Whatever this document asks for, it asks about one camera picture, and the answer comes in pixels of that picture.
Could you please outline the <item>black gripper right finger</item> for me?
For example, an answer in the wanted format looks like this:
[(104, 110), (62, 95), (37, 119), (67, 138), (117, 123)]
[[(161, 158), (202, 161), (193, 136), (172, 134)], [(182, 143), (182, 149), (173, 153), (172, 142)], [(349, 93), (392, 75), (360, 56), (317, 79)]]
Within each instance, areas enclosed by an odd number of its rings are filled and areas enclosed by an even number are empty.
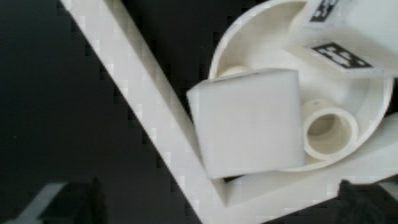
[(398, 224), (398, 183), (339, 183), (335, 224)]

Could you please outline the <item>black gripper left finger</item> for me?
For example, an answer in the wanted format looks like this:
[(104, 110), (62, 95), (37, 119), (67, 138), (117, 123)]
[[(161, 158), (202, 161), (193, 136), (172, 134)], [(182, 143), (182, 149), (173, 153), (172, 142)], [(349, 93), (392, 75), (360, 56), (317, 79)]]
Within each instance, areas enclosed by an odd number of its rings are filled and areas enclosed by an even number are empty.
[(47, 183), (10, 224), (108, 224), (99, 179)]

